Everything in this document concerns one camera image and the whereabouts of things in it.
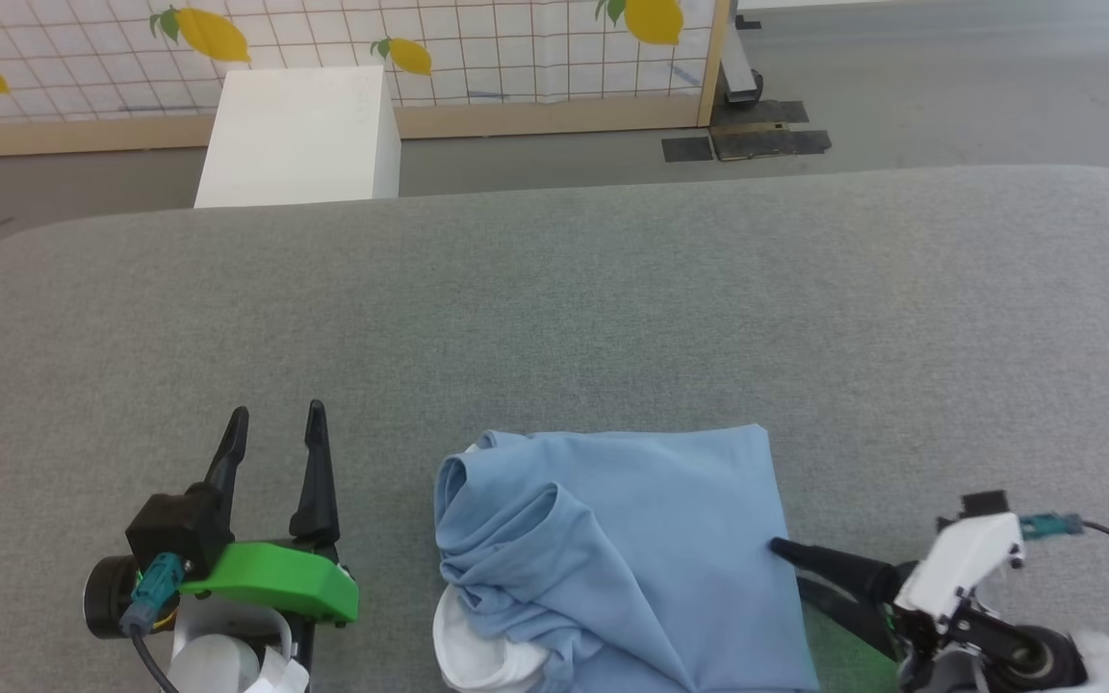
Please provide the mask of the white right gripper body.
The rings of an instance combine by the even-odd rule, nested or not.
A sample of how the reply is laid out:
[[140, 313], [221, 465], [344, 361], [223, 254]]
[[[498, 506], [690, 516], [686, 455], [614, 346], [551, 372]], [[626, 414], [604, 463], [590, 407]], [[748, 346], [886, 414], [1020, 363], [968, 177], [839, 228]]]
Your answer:
[[1013, 512], [942, 528], [894, 597], [894, 626], [906, 646], [902, 692], [1039, 692], [1090, 680], [1072, 639], [1044, 626], [1014, 626], [974, 597], [991, 572], [1024, 557]]

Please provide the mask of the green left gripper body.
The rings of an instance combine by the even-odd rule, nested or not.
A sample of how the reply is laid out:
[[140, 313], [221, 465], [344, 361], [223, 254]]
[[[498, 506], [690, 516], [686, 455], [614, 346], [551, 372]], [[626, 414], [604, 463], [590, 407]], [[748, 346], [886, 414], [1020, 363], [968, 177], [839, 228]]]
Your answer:
[[126, 639], [129, 628], [151, 635], [176, 626], [182, 598], [225, 598], [269, 608], [316, 624], [356, 622], [360, 591], [330, 558], [278, 544], [230, 544], [208, 575], [175, 552], [151, 560], [109, 556], [83, 591], [83, 616], [96, 639]]

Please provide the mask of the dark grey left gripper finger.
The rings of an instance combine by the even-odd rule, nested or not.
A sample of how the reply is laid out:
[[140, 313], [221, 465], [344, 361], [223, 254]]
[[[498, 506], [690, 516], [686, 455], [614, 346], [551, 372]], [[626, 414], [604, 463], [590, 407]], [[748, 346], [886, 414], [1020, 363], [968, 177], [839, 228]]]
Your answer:
[[316, 556], [338, 557], [339, 510], [327, 416], [321, 400], [309, 402], [304, 444], [308, 455], [298, 507], [289, 519], [289, 536], [297, 547]]
[[250, 411], [245, 405], [240, 405], [230, 412], [218, 449], [204, 476], [203, 548], [206, 556], [220, 556], [235, 540], [232, 531], [235, 477], [244, 460], [247, 434]]

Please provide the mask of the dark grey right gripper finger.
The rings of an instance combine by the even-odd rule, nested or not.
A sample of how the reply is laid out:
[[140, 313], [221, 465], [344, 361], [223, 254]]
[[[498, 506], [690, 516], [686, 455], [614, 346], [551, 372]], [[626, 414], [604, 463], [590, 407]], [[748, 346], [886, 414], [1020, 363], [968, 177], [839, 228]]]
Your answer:
[[881, 560], [818, 546], [800, 544], [783, 538], [771, 540], [769, 549], [788, 565], [827, 580], [857, 601], [892, 603], [905, 583], [905, 575], [897, 565]]
[[806, 605], [820, 611], [836, 626], [849, 632], [864, 644], [874, 649], [884, 658], [899, 662], [899, 652], [894, 646], [888, 616], [881, 608], [859, 603], [853, 598], [841, 595], [835, 588], [824, 585], [815, 580], [798, 577], [798, 592]]

